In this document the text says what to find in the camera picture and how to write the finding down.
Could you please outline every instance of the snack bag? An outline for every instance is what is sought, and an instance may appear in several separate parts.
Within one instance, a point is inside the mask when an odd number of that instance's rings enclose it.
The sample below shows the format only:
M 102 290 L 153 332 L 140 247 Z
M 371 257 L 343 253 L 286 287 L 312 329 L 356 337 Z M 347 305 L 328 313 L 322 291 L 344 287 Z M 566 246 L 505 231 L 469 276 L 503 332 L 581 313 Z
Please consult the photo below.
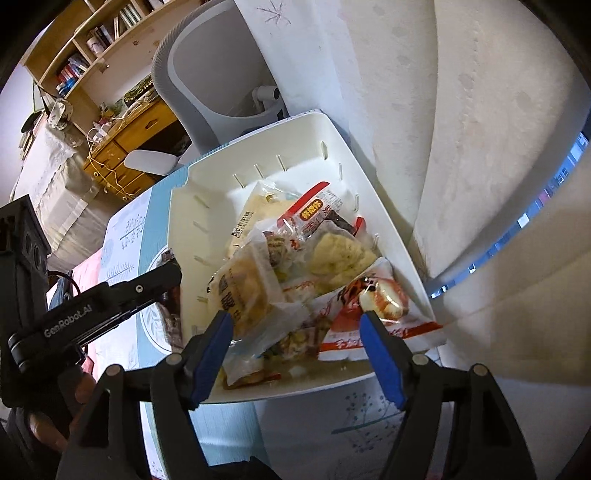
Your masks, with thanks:
M 279 217 L 277 227 L 304 241 L 324 220 L 331 220 L 339 228 L 355 235 L 365 223 L 355 210 L 355 198 L 342 183 L 321 181 Z
M 171 249 L 167 249 L 162 252 L 160 259 L 156 262 L 155 266 L 159 267 L 167 262 L 173 262 L 178 265 L 178 262 Z M 184 345 L 183 327 L 181 323 L 180 285 L 162 294 L 155 305 L 161 315 L 162 330 L 167 343 L 170 345 L 173 352 L 182 352 Z
M 290 332 L 279 342 L 266 351 L 267 357 L 280 357 L 282 360 L 301 360 L 317 358 L 319 346 L 330 329 L 333 319 L 338 312 L 335 309 L 333 315 L 330 309 L 335 307 L 331 300 L 336 297 L 336 292 L 329 293 L 314 299 L 308 308 L 315 305 L 324 308 L 310 315 L 310 317 L 294 332 Z
M 298 193 L 284 190 L 274 182 L 258 181 L 246 201 L 242 213 L 232 232 L 228 242 L 226 254 L 230 258 L 239 249 L 248 237 L 255 223 L 266 218 L 277 218 L 290 208 L 299 197 Z
M 373 310 L 382 319 L 390 335 L 407 340 L 413 351 L 425 351 L 445 343 L 442 326 L 422 315 L 402 287 L 394 280 L 392 267 L 380 257 L 356 280 L 316 299 L 318 315 L 332 323 L 319 347 L 318 360 L 365 360 L 367 354 L 359 335 L 359 321 L 364 312 Z
M 314 277 L 319 294 L 345 286 L 378 258 L 333 222 L 323 222 L 301 250 L 306 270 Z
M 207 303 L 212 316 L 224 310 L 234 321 L 233 342 L 223 362 L 230 386 L 259 372 L 263 352 L 296 330 L 308 316 L 301 303 L 286 301 L 269 261 L 267 241 L 260 232 L 252 232 L 244 246 L 212 277 Z

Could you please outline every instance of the bed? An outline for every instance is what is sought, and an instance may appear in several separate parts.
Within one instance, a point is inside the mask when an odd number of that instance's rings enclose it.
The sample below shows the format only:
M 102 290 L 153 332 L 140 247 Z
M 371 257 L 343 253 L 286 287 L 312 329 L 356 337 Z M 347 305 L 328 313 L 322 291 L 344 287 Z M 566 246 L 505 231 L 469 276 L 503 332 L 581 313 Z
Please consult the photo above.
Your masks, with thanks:
M 102 247 L 107 223 L 123 203 L 102 189 L 82 167 L 84 135 L 43 119 L 12 190 L 11 201 L 29 195 L 51 245 L 51 270 L 68 271 Z

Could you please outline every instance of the tablecloth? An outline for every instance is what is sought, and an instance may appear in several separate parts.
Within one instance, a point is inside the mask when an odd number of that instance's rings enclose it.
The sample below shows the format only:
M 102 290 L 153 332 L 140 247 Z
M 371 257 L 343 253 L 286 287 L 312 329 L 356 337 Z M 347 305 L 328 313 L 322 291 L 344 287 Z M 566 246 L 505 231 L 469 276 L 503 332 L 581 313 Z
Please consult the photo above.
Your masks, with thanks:
M 115 283 L 149 269 L 167 245 L 171 190 L 186 182 L 190 164 L 111 219 L 99 281 Z M 152 307 L 97 340 L 95 348 L 97 374 L 111 363 L 148 367 L 170 352 Z M 143 404 L 141 412 L 152 474 L 165 478 L 150 405 Z M 290 398 L 206 404 L 190 417 L 211 465 L 254 455 L 284 480 L 376 478 L 402 420 L 374 378 Z M 433 471 L 441 470 L 443 459 L 444 452 L 435 455 Z

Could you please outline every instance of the white plastic tray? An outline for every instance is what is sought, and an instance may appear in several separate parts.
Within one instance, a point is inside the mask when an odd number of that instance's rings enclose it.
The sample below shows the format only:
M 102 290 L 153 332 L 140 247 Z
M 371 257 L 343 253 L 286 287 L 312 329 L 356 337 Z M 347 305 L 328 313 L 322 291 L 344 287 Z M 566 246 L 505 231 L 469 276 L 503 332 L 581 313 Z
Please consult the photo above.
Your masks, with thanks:
M 207 283 L 221 266 L 230 231 L 260 179 L 288 183 L 301 193 L 323 180 L 344 181 L 358 195 L 359 214 L 365 217 L 382 255 L 395 267 L 397 279 L 423 313 L 435 320 L 417 271 L 374 188 L 330 119 L 312 111 L 242 137 L 193 164 L 187 183 L 173 190 L 168 245 L 183 270 L 183 338 L 202 332 L 211 321 L 205 303 Z M 411 349 L 421 349 L 419 338 Z M 299 379 L 236 390 L 216 384 L 208 402 L 306 393 L 373 374 L 368 361 L 322 362 L 320 367 Z

